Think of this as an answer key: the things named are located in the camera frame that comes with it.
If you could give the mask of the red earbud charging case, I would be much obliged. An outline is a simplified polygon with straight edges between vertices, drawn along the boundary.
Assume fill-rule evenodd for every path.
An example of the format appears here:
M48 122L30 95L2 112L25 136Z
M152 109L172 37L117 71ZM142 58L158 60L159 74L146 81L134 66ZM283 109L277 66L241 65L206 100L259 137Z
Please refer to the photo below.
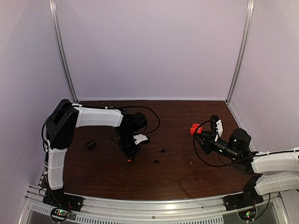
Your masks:
M190 128L190 133L193 136L195 133L200 134L202 132L203 127L200 126L198 123L193 123L192 127Z

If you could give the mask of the black earbud charging case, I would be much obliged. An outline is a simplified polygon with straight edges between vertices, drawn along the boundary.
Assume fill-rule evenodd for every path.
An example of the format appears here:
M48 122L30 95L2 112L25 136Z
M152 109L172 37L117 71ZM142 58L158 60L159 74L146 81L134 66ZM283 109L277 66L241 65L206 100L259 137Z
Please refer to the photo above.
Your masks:
M90 140L88 142L86 142L85 144L87 149L92 149L96 147L96 142L94 140Z

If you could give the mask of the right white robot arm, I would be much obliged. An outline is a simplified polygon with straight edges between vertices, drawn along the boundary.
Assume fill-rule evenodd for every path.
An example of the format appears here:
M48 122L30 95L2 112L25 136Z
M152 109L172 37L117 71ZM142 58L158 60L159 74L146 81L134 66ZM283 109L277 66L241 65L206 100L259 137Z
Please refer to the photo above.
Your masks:
M201 127L192 127L190 132L193 144L198 144L206 153L216 152L224 156L244 175L259 175L254 188L240 194L240 203L251 205L257 195L265 195L277 191L298 189L299 187L299 149L275 152L252 152L249 149L251 136L243 129L235 129L228 141L220 138L216 131L203 131Z

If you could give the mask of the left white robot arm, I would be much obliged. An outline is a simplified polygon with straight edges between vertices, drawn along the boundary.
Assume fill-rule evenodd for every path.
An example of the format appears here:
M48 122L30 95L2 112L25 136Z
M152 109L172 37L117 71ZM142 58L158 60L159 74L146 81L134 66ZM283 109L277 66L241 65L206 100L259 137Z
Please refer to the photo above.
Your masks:
M48 170L48 183L50 189L49 200L57 207L67 203L67 196L59 189L63 188L64 158L70 147L75 129L83 126L110 126L116 129L120 139L117 144L121 151L130 160L134 160L140 151L141 144L150 142L144 134L136 134L146 127L148 121L141 112L127 113L124 108L85 107L62 99L49 119L46 127L46 168Z

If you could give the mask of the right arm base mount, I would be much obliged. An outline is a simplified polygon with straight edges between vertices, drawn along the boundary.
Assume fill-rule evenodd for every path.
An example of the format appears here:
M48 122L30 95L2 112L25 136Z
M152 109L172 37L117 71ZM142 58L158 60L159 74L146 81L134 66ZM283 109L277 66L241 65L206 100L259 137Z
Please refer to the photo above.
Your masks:
M266 212L271 201L271 194L269 193L268 202L264 210L258 211L257 205L264 201L263 196L259 195L255 190L257 180L260 177L261 175L251 177L243 187L242 193L223 197L226 211L238 210L238 217L246 223L259 219Z

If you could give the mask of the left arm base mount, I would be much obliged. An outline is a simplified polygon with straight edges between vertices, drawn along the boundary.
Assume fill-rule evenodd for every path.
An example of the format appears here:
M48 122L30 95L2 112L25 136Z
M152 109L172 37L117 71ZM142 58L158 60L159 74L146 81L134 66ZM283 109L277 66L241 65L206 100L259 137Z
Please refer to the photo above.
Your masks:
M64 189L52 190L48 183L42 189L45 190L43 203L52 206L50 218L56 224L60 224L73 212L80 212L83 204L83 197L64 193Z

